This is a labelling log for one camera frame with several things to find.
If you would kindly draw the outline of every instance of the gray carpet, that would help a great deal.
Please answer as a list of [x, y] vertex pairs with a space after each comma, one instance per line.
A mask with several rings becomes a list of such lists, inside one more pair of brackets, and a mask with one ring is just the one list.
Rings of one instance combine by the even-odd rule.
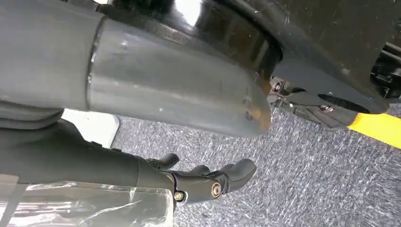
[[[400, 106], [392, 114], [400, 116]], [[178, 208], [176, 226], [401, 226], [399, 149], [280, 109], [268, 133], [253, 139], [121, 118], [113, 147], [145, 158], [174, 152], [181, 170], [200, 164], [214, 170], [245, 157], [256, 163], [241, 191]]]

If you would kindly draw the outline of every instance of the clear plastic wrap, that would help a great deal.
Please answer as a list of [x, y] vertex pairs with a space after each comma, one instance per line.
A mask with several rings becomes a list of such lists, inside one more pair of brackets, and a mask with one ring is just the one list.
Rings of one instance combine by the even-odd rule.
[[[15, 185], [0, 182], [0, 217]], [[171, 227], [173, 197], [166, 189], [96, 183], [29, 185], [8, 227], [33, 226]]]

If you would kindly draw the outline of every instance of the gray plastic pipe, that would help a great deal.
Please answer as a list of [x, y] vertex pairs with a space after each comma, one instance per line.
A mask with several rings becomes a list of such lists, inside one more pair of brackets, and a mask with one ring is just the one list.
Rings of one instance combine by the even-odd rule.
[[0, 100], [263, 134], [265, 95], [232, 62], [54, 0], [0, 1]]

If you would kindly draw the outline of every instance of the robotic hand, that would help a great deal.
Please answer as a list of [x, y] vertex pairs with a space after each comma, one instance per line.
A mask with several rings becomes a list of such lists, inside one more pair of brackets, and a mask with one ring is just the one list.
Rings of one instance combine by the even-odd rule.
[[174, 200], [182, 205], [213, 200], [239, 190], [256, 172], [255, 164], [249, 159], [242, 159], [235, 165], [228, 164], [214, 172], [204, 165], [188, 172], [171, 171], [169, 169], [179, 162], [176, 154], [167, 154], [159, 160], [147, 159], [147, 162], [174, 181]]

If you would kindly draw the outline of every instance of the black glossy surface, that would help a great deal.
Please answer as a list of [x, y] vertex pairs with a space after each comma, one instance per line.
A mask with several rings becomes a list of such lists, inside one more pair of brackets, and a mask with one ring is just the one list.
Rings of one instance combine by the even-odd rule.
[[213, 0], [117, 0], [98, 11], [268, 77], [280, 58], [268, 36]]
[[224, 0], [255, 20], [283, 46], [273, 75], [314, 94], [368, 109], [388, 105], [369, 81], [370, 70], [400, 16], [393, 0]]
[[362, 112], [378, 114], [388, 108], [369, 75], [384, 43], [394, 33], [401, 11], [397, 1], [116, 0], [113, 3], [115, 8], [141, 12], [174, 29], [148, 18], [131, 20], [135, 26], [175, 42], [196, 43], [194, 46], [208, 51], [210, 47], [199, 42], [203, 40], [254, 70], [259, 67], [265, 72], [273, 68], [277, 60], [272, 60], [274, 54], [265, 54], [266, 44], [260, 38], [273, 37], [283, 50], [283, 61], [277, 65], [274, 76], [316, 96], [347, 100], [361, 106]]

